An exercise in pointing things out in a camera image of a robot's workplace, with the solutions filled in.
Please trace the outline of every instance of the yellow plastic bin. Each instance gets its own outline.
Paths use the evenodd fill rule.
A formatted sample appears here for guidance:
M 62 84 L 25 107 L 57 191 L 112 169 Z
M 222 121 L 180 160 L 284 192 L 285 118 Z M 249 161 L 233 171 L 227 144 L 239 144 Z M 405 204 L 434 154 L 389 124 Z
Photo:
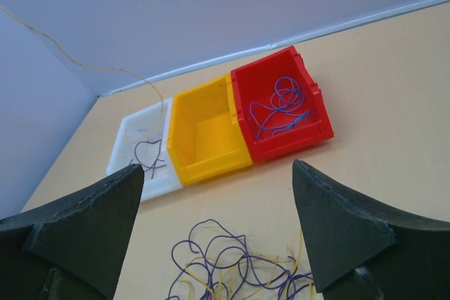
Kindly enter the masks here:
M 167 151 L 183 185 L 252 164 L 230 74 L 174 97 Z

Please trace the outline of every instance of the cable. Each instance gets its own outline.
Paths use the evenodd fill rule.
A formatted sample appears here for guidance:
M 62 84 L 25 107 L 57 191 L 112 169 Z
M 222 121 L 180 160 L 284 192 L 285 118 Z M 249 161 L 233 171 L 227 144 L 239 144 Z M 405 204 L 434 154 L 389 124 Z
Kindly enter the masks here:
M 196 228 L 206 223 L 213 223 L 218 226 L 223 234 L 215 235 L 208 242 L 206 247 L 202 248 L 193 240 L 193 233 Z M 233 240 L 233 244 L 226 246 L 217 254 L 217 256 L 212 257 L 209 250 L 211 249 L 213 243 L 217 240 Z M 194 259 L 184 266 L 177 261 L 174 254 L 177 248 L 183 244 L 187 244 L 191 253 L 197 254 Z M 172 260 L 180 270 L 180 273 L 175 281 L 170 285 L 169 292 L 165 300 L 180 299 L 179 296 L 172 295 L 172 292 L 175 284 L 180 281 L 180 278 L 183 275 L 193 278 L 204 287 L 205 291 L 199 300 L 233 300 L 236 296 L 238 296 L 238 294 L 240 295 L 239 299 L 246 300 L 251 298 L 256 300 L 256 298 L 252 297 L 263 289 L 266 291 L 276 292 L 277 300 L 293 300 L 297 294 L 306 288 L 309 288 L 310 298 L 313 299 L 315 293 L 313 293 L 314 280 L 311 273 L 298 273 L 302 247 L 300 246 L 300 250 L 296 258 L 293 257 L 293 251 L 290 247 L 288 247 L 288 250 L 290 252 L 290 256 L 285 261 L 281 261 L 279 258 L 257 255 L 249 251 L 245 235 L 233 235 L 214 219 L 201 221 L 192 227 L 187 239 L 176 243 L 172 248 Z M 233 256 L 233 253 L 236 252 L 238 252 L 237 259 L 233 259 L 232 263 L 224 262 L 226 260 L 224 256 L 230 258 Z M 257 268 L 255 266 L 255 263 L 257 262 L 264 264 L 267 263 L 274 267 L 268 281 L 263 282 L 260 280 L 261 278 L 258 276 Z M 286 263 L 293 264 L 292 270 L 284 267 L 283 264 Z M 193 272 L 194 267 L 200 268 L 206 273 L 206 280 L 200 278 L 198 274 Z M 238 273 L 240 282 L 234 289 L 233 279 L 236 272 Z M 241 294 L 240 291 L 243 289 L 244 285 L 255 287 L 256 290 L 250 295 L 242 297 L 243 294 Z M 190 291 L 189 300 L 192 300 L 192 294 L 193 292 Z
M 160 138 L 159 140 L 156 140 L 156 141 L 153 141 L 153 142 L 150 142 L 150 141 L 140 141 L 140 142 L 138 142 L 138 143 L 134 146 L 134 157 L 136 158 L 136 161 L 143 167 L 143 169 L 144 169 L 143 171 L 144 171 L 144 172 L 147 172 L 147 171 L 152 170 L 152 176 L 150 177 L 150 179 L 153 179 L 153 177 L 155 176 L 155 170 L 156 170 L 156 169 L 160 169 L 160 168 L 167 167 L 166 164 L 161 164 L 161 165 L 159 165 L 159 166 L 156 166 L 157 162 L 165 162 L 165 160 L 160 159 L 160 155 L 161 155 L 161 143 L 162 143 L 162 139 Z M 144 164 L 144 163 L 139 159 L 137 150 L 138 150 L 138 146 L 140 146 L 140 144 L 150 144 L 150 145 L 158 144 L 158 152 L 157 152 L 155 161 L 154 161 L 150 166 Z
M 97 67 L 97 66 L 91 66 L 91 65 L 85 65 L 84 63 L 81 63 L 79 61 L 76 61 L 69 53 L 67 53 L 64 48 L 50 35 L 48 35 L 45 32 L 42 32 L 41 30 L 38 30 L 37 28 L 34 28 L 33 26 L 31 26 L 30 24 L 26 23 L 24 20 L 20 19 L 18 16 L 13 15 L 11 12 L 9 12 L 6 8 L 4 8 L 2 5 L 0 5 L 0 10 L 2 10 L 6 15 L 8 15 L 9 17 L 11 17 L 12 19 L 14 19 L 15 21 L 21 23 L 22 25 L 24 25 L 25 27 L 27 27 L 28 29 L 32 30 L 33 32 L 36 32 L 37 34 L 42 35 L 43 37 L 46 37 L 48 40 L 50 40 L 51 42 L 53 42 L 53 44 L 59 49 L 59 51 L 70 61 L 72 61 L 74 64 L 86 68 L 88 70 L 100 70 L 100 71 L 115 71 L 115 72 L 123 72 L 123 73 L 127 73 L 133 77 L 136 77 L 137 79 L 140 79 L 141 81 L 144 81 L 147 84 L 150 84 L 153 88 L 153 90 L 158 94 L 158 96 L 160 97 L 160 102 L 161 102 L 161 113 L 160 116 L 158 118 L 158 121 L 156 122 L 156 125 L 153 127 L 153 129 L 151 130 L 151 133 L 153 133 L 156 128 L 158 127 L 160 120 L 162 118 L 162 114 L 163 114 L 163 98 L 162 95 L 160 93 L 160 91 L 158 91 L 155 87 L 154 84 L 152 84 L 150 81 L 148 81 L 147 79 L 145 79 L 144 77 L 137 75 L 136 73 L 132 72 L 131 70 L 126 70 L 124 68 L 121 67 Z
M 289 81 L 290 82 L 290 88 L 279 88 L 282 81 Z M 259 102 L 251 102 L 249 105 L 250 109 L 250 117 L 254 119 L 257 126 L 259 127 L 259 130 L 256 135 L 257 141 L 261 138 L 261 133 L 264 130 L 272 130 L 272 136 L 274 136 L 276 133 L 282 132 L 282 131 L 288 131 L 295 127 L 295 125 L 302 121 L 305 117 L 309 116 L 312 113 L 312 110 L 308 109 L 306 112 L 299 114 L 295 113 L 296 110 L 300 109 L 304 102 L 304 94 L 300 90 L 300 85 L 298 82 L 296 82 L 294 79 L 290 77 L 281 77 L 280 79 L 276 80 L 275 82 L 275 93 L 272 94 L 270 97 L 270 106 L 263 105 Z M 255 117 L 255 114 L 253 112 L 253 106 L 260 106 L 265 109 L 268 109 L 271 111 L 269 116 L 260 124 Z M 291 123 L 282 124 L 279 126 L 266 126 L 266 124 L 269 122 L 269 120 L 274 117 L 277 113 L 283 113 L 287 116 L 295 117 L 294 120 Z

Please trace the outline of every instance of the red plastic bin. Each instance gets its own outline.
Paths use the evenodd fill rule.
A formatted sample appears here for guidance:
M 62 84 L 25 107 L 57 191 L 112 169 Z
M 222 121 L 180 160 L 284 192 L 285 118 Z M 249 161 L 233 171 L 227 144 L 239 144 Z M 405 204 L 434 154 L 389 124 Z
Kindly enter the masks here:
M 304 102 L 298 114 L 311 110 L 291 130 L 278 132 L 263 130 L 257 139 L 259 127 L 250 116 L 251 102 L 270 105 L 275 83 L 281 77 L 290 77 L 299 85 Z M 240 129 L 253 162 L 266 161 L 295 150 L 309 147 L 334 136 L 330 119 L 323 104 L 322 93 L 306 70 L 303 59 L 294 46 L 231 71 L 234 100 Z M 253 115 L 262 123 L 270 110 L 253 106 Z M 277 112 L 266 126 L 292 123 L 293 117 Z

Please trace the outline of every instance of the white wall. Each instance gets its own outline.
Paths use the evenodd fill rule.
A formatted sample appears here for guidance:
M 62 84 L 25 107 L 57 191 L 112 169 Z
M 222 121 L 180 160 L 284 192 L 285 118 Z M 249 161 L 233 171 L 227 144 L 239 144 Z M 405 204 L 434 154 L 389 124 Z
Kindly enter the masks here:
M 356 21 L 349 25 L 358 25 L 439 1 L 443 0 L 0 0 L 0 4 L 54 35 L 86 63 L 119 65 L 154 77 L 249 48 L 274 47 L 266 45 L 291 37 L 297 37 L 294 41 L 314 37 L 343 28 L 350 20 Z M 56 55 L 94 93 L 135 82 L 123 74 L 90 73 Z
M 22 209 L 95 96 L 33 34 L 3 12 L 0 80 L 2 219 Z

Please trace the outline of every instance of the wooden table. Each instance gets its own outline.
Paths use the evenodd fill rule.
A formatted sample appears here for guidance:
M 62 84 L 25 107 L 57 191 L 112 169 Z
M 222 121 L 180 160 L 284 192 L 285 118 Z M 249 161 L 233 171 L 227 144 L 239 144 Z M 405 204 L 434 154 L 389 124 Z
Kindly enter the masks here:
M 322 89 L 334 139 L 142 203 L 115 298 L 165 298 L 177 274 L 172 245 L 207 218 L 246 233 L 261 253 L 286 255 L 287 244 L 298 247 L 291 187 L 297 158 L 382 202 L 450 221 L 449 18 L 447 3 L 296 45 Z M 167 98 L 270 53 L 157 87 Z M 25 209 L 103 178 L 123 116 L 155 102 L 149 86 L 100 98 Z

